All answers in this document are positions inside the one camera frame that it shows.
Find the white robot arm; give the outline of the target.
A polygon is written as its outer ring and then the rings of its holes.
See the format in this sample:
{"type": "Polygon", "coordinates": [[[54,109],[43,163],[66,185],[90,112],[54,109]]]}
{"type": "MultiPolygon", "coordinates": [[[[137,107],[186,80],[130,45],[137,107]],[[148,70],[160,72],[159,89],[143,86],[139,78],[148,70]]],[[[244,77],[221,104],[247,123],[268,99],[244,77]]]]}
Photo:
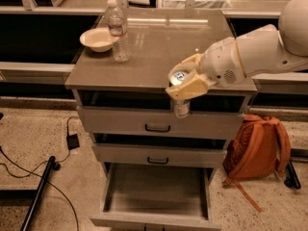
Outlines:
{"type": "Polygon", "coordinates": [[[308,63],[308,0],[290,1],[271,24],[213,43],[168,74],[174,100],[201,96],[212,87],[228,88],[263,73],[305,70],[308,63]]]}

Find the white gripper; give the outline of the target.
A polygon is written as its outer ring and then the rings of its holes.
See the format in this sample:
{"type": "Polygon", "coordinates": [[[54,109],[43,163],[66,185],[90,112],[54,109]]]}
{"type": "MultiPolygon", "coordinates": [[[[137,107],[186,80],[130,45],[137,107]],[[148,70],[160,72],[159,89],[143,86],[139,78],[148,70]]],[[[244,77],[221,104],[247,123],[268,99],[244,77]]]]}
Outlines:
{"type": "MultiPolygon", "coordinates": [[[[167,77],[169,81],[183,81],[180,92],[185,99],[201,96],[213,85],[227,88],[240,84],[245,80],[245,71],[236,40],[225,38],[212,44],[203,55],[191,55],[175,66],[167,77]]],[[[171,87],[166,88],[166,92],[170,97],[174,94],[171,87]]]]}

